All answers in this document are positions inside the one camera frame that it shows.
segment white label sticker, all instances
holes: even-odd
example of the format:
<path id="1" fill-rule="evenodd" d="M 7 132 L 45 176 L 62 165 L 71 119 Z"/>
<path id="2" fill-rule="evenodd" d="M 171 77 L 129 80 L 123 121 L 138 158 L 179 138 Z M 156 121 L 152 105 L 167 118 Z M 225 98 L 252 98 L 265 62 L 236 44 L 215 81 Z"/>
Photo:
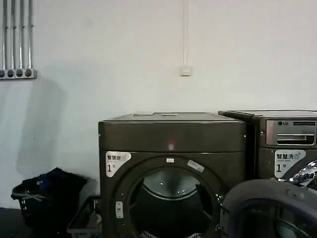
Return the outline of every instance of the white label sticker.
<path id="1" fill-rule="evenodd" d="M 106 152 L 106 175 L 111 178 L 118 169 L 131 159 L 129 152 L 108 151 Z"/>
<path id="2" fill-rule="evenodd" d="M 115 216 L 117 218 L 123 218 L 123 202 L 115 202 Z"/>
<path id="3" fill-rule="evenodd" d="M 174 158 L 166 158 L 167 163 L 174 163 Z"/>
<path id="4" fill-rule="evenodd" d="M 305 150 L 276 150 L 274 175 L 282 178 L 283 175 L 297 162 L 305 158 Z"/>
<path id="5" fill-rule="evenodd" d="M 198 163 L 196 163 L 195 161 L 192 161 L 192 160 L 189 160 L 188 163 L 187 163 L 187 165 L 188 165 L 189 167 L 192 167 L 193 169 L 195 169 L 195 170 L 201 172 L 201 173 L 202 173 L 202 172 L 204 171 L 204 169 L 205 169 L 204 166 L 201 166 L 200 164 L 198 164 Z"/>

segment lg logo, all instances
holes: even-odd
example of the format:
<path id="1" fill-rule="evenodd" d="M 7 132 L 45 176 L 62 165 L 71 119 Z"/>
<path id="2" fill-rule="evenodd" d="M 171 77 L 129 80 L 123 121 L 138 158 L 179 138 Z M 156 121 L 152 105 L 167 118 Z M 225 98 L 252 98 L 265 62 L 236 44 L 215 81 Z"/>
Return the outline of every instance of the lg logo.
<path id="1" fill-rule="evenodd" d="M 288 121 L 279 121 L 278 125 L 288 125 Z"/>

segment pipe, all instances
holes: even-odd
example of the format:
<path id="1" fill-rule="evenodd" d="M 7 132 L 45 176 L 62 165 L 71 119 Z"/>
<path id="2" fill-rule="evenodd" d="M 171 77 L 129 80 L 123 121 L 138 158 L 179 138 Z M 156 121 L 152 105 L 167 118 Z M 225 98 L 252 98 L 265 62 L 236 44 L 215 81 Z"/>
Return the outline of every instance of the pipe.
<path id="1" fill-rule="evenodd" d="M 10 47 L 10 52 L 11 52 L 11 69 L 15 68 L 15 0 L 11 0 L 11 47 Z"/>
<path id="2" fill-rule="evenodd" d="M 184 5 L 183 5 L 183 37 L 184 37 L 184 42 L 183 42 L 183 47 L 184 47 L 184 61 L 183 61 L 183 66 L 187 65 L 188 61 L 188 0 L 184 0 Z"/>
<path id="3" fill-rule="evenodd" d="M 24 56 L 24 0 L 20 0 L 20 38 L 19 38 L 19 57 L 20 65 L 19 68 L 23 69 L 23 56 Z"/>
<path id="4" fill-rule="evenodd" d="M 6 70 L 7 0 L 3 0 L 2 20 L 2 69 Z"/>
<path id="5" fill-rule="evenodd" d="M 28 68 L 32 68 L 32 0 L 29 0 L 28 16 Z"/>

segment electrical outlet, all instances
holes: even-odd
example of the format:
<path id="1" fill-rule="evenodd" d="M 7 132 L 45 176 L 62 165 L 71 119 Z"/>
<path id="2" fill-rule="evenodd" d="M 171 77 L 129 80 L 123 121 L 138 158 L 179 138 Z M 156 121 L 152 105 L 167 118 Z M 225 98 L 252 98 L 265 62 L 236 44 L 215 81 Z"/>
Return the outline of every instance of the electrical outlet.
<path id="1" fill-rule="evenodd" d="M 181 66 L 180 67 L 180 76 L 190 76 L 192 74 L 192 68 L 190 66 Z"/>

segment lg washing machine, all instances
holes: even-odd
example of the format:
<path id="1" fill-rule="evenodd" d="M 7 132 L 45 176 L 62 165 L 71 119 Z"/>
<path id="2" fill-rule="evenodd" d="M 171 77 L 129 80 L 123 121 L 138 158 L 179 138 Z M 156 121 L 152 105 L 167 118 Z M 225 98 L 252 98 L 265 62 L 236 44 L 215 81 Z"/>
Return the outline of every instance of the lg washing machine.
<path id="1" fill-rule="evenodd" d="M 219 112 L 247 123 L 249 178 L 291 179 L 317 160 L 314 111 L 225 111 Z"/>
<path id="2" fill-rule="evenodd" d="M 210 113 L 101 121 L 103 238 L 316 237 L 314 178 L 243 182 L 245 133 Z"/>

